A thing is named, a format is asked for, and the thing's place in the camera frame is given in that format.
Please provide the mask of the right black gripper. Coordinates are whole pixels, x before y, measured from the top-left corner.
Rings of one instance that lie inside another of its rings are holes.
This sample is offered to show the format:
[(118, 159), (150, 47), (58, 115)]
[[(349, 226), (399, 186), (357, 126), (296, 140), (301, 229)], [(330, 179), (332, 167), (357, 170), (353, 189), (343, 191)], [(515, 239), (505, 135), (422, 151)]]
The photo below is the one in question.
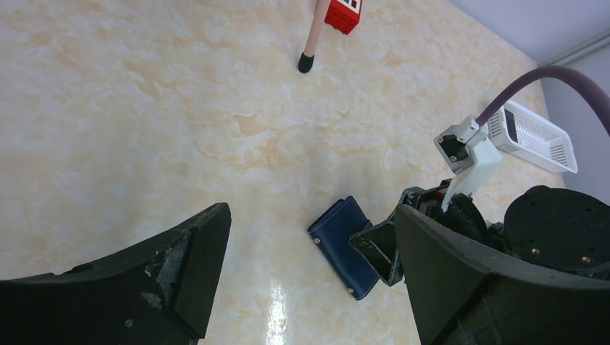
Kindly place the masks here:
[[(440, 224), (449, 224), (441, 205), (451, 181), (451, 178), (442, 180), (437, 187), (430, 189), (407, 188), (396, 207), (410, 206)], [(393, 219), (356, 232), (350, 236), (349, 244), (384, 284), (393, 286), (402, 281), (404, 273)]]

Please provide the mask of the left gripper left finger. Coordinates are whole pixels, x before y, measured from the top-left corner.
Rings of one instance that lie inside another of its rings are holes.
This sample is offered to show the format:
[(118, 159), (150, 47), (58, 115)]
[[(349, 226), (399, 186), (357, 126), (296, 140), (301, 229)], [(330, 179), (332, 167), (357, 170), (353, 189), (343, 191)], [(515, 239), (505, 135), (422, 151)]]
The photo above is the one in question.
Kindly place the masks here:
[(196, 344), (209, 326), (231, 211), (215, 203), (126, 249), (1, 282), (3, 344)]

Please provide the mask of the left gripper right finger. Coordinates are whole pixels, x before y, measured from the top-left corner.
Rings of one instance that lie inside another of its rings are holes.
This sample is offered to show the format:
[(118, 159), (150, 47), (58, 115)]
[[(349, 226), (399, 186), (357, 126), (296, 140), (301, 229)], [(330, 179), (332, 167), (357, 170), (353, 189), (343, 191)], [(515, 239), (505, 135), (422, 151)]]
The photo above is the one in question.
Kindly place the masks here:
[(607, 344), (609, 282), (539, 267), (409, 206), (396, 241), (423, 344)]

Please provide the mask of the dark blue leather card holder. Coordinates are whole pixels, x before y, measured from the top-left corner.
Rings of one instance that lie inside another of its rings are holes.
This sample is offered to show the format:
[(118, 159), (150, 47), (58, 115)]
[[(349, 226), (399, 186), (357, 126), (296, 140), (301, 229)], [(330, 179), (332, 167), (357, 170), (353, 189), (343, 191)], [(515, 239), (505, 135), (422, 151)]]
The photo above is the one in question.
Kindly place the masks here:
[(378, 282), (370, 265), (350, 246), (350, 237), (372, 226), (355, 198), (333, 203), (306, 230), (355, 300), (362, 300)]

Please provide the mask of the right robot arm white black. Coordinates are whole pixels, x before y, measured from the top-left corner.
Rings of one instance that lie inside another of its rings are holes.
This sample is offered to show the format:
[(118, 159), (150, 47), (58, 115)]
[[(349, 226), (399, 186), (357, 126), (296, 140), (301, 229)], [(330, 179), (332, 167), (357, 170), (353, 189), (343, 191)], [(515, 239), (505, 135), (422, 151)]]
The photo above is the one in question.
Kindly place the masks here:
[(504, 221), (488, 223), (473, 199), (455, 195), (442, 211), (449, 180), (406, 189), (399, 201), (446, 228), (533, 265), (609, 280), (609, 206), (574, 190), (534, 186), (517, 198)]

